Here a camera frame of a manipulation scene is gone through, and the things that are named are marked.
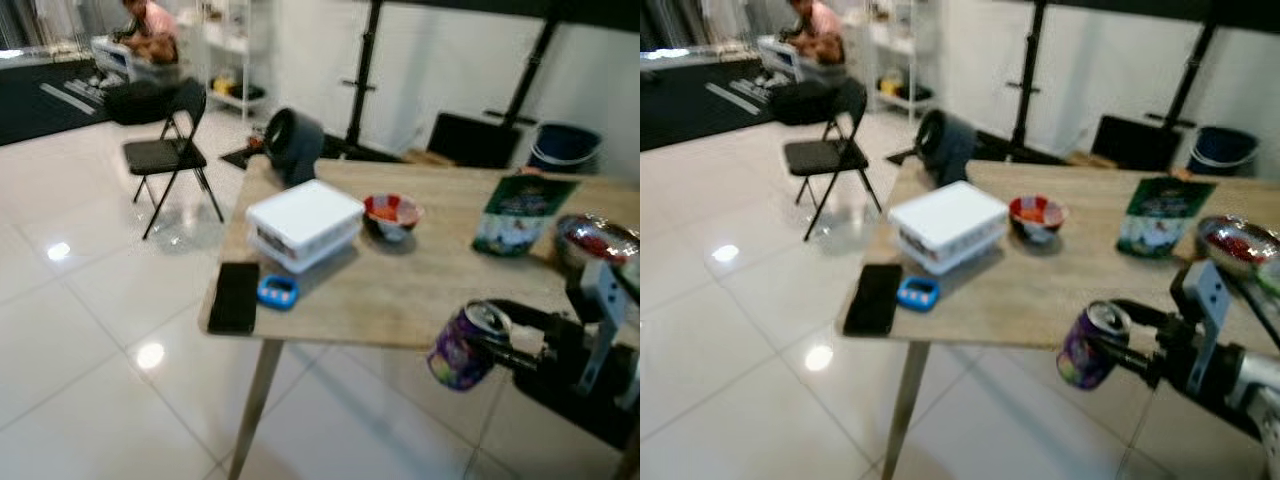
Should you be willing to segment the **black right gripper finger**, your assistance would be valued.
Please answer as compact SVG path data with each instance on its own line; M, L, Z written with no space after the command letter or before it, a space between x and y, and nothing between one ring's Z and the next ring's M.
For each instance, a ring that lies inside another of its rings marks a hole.
M1140 379L1164 378L1164 356L1160 352L1144 355L1128 347L1116 347L1115 364Z
M559 314L534 308L512 300L490 300L490 305L499 310L511 325L526 326L543 334L561 332L566 324L566 319Z
M1181 319L1176 314L1165 312L1134 300L1125 300L1125 312L1132 323L1153 329L1156 339L1174 338L1183 332Z
M511 346L493 346L492 357L495 364L517 374L538 375L541 371L541 361L538 356Z

